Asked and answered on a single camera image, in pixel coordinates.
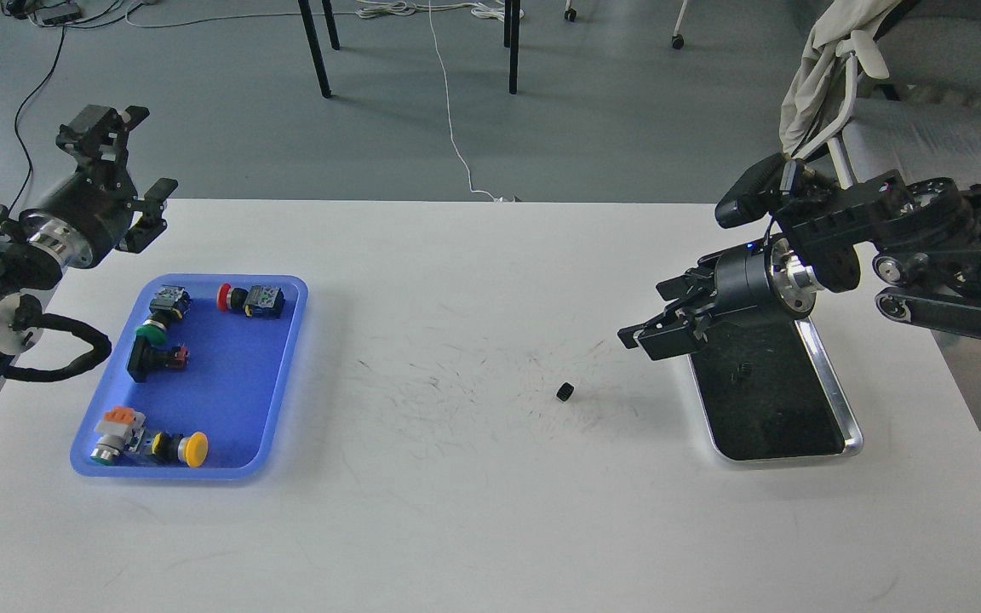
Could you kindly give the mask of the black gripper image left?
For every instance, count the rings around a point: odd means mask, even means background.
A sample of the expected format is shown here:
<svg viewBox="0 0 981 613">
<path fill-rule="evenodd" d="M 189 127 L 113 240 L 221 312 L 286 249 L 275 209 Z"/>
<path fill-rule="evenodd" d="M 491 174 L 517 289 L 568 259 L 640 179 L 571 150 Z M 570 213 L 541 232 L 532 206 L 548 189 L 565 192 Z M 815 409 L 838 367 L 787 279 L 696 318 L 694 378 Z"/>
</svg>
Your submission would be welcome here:
<svg viewBox="0 0 981 613">
<path fill-rule="evenodd" d="M 113 249 L 140 255 L 167 229 L 164 211 L 179 181 L 161 178 L 137 198 L 126 170 L 129 132 L 149 115 L 151 109 L 143 106 L 120 111 L 86 105 L 60 125 L 57 146 L 77 170 L 20 213 L 27 243 L 59 269 L 93 268 Z M 136 214 L 139 220 L 133 222 Z"/>
</svg>

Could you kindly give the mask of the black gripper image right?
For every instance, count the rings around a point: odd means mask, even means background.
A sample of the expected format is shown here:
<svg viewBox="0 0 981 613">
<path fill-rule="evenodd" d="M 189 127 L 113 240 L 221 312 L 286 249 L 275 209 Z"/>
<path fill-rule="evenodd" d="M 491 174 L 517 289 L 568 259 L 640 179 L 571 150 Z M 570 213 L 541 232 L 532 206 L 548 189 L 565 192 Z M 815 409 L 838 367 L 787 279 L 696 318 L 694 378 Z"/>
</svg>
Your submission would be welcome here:
<svg viewBox="0 0 981 613">
<path fill-rule="evenodd" d="M 623 327 L 617 338 L 624 348 L 640 347 L 654 361 L 684 356 L 704 349 L 709 326 L 753 327 L 806 318 L 821 291 L 814 269 L 786 242 L 771 247 L 749 242 L 702 256 L 684 274 L 657 283 L 665 310 L 643 324 Z"/>
</svg>

